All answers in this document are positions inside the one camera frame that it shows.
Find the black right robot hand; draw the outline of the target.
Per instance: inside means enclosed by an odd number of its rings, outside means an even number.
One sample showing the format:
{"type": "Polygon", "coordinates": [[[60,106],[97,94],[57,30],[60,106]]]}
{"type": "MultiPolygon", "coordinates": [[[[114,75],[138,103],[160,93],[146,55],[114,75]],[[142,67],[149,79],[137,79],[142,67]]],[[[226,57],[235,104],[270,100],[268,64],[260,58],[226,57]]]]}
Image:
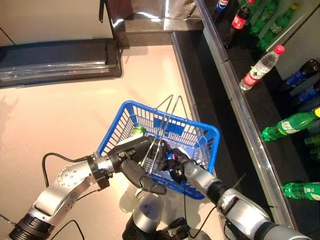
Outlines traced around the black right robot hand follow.
{"type": "Polygon", "coordinates": [[[161,171],[170,171],[175,177],[184,176],[184,164],[196,161],[185,153],[184,149],[171,148],[171,146],[163,142],[164,154],[159,160],[158,167],[161,171]]]}

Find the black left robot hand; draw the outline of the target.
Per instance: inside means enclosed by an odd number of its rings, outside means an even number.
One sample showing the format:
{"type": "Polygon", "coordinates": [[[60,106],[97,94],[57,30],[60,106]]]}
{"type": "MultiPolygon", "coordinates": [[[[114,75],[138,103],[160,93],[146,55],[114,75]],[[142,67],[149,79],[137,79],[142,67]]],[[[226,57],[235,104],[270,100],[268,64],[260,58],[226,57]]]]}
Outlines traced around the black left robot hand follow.
{"type": "Polygon", "coordinates": [[[123,175],[138,189],[157,195],[165,195],[167,188],[156,183],[145,169],[139,165],[151,153],[155,145],[152,135],[135,135],[129,137],[107,152],[115,173],[123,175]]]}

